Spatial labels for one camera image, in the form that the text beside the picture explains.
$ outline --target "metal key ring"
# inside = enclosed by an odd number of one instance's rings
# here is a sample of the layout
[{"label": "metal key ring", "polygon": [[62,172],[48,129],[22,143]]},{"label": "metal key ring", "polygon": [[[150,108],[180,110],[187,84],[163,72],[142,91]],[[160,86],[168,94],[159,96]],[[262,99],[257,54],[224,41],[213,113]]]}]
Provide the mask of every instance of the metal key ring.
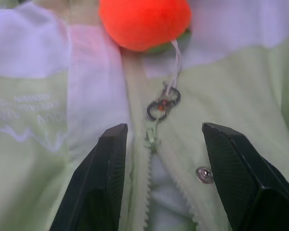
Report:
[{"label": "metal key ring", "polygon": [[[165,95],[166,90],[167,90],[167,88],[164,89],[164,91],[163,91],[163,93],[161,95],[161,98]],[[172,88],[172,87],[170,88],[170,92],[169,93],[171,93],[171,92],[174,92],[177,95],[177,97],[174,100],[170,100],[170,102],[172,102],[172,105],[175,106],[181,100],[181,93],[176,88]]]},{"label": "metal key ring", "polygon": [[[164,120],[167,117],[167,113],[170,111],[170,109],[177,105],[180,100],[181,100],[181,94],[180,92],[175,89],[175,88],[171,88],[172,92],[175,92],[175,94],[177,95],[177,97],[174,100],[170,100],[168,99],[168,97],[165,97],[165,92],[166,89],[163,91],[162,95],[160,96],[160,98],[157,101],[152,102],[148,107],[147,107],[147,116],[155,121],[155,120]],[[155,109],[157,111],[162,111],[164,112],[164,115],[161,116],[160,118],[154,117],[151,113],[152,109]]]},{"label": "metal key ring", "polygon": [[149,119],[155,121],[155,120],[163,120],[167,117],[167,113],[165,112],[165,114],[160,117],[160,118],[156,118],[154,117],[152,114],[151,114],[151,110],[152,109],[157,109],[158,110],[158,106],[159,106],[159,103],[158,102],[152,102],[148,107],[147,107],[147,110],[146,110],[146,114],[147,116],[149,117]]}]

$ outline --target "metal snap button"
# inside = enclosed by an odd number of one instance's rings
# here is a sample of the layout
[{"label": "metal snap button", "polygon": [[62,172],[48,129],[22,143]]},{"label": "metal snap button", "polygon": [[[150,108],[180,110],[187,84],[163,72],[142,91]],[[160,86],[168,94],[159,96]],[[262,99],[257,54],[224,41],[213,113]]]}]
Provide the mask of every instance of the metal snap button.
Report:
[{"label": "metal snap button", "polygon": [[205,184],[213,184],[214,183],[213,173],[212,173],[212,170],[209,168],[206,168],[204,166],[199,167],[196,170],[196,175],[202,183],[205,183]]}]

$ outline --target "white string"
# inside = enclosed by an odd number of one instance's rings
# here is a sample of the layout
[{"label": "white string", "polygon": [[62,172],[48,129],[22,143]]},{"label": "white string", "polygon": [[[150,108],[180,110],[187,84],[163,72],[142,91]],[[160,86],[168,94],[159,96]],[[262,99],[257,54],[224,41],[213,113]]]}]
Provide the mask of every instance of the white string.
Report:
[{"label": "white string", "polygon": [[177,87],[178,76],[179,76],[179,73],[180,73],[181,68],[182,68],[182,63],[181,63],[182,54],[181,54],[179,46],[178,46],[178,41],[173,40],[173,41],[171,41],[171,43],[175,48],[175,65],[174,65],[174,75],[173,75],[172,81],[167,86],[167,90],[166,90],[167,96],[169,96],[169,92],[170,92],[171,88]]}]

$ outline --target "orange pom-pom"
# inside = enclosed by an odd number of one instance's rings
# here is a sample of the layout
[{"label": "orange pom-pom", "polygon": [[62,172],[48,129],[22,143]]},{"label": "orange pom-pom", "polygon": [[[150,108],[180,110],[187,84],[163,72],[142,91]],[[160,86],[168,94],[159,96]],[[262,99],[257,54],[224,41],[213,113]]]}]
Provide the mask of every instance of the orange pom-pom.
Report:
[{"label": "orange pom-pom", "polygon": [[177,39],[191,20],[186,0],[100,0],[99,14],[112,39],[132,51]]}]

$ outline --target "zipper slider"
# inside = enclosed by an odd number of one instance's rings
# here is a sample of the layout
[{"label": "zipper slider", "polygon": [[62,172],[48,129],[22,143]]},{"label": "zipper slider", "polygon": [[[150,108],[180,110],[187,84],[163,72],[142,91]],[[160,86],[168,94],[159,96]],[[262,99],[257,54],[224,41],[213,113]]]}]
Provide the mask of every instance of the zipper slider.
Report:
[{"label": "zipper slider", "polygon": [[145,147],[150,149],[151,153],[158,152],[158,146],[160,145],[160,139],[157,134],[157,126],[159,120],[147,121],[146,125],[146,136],[145,136]]}]

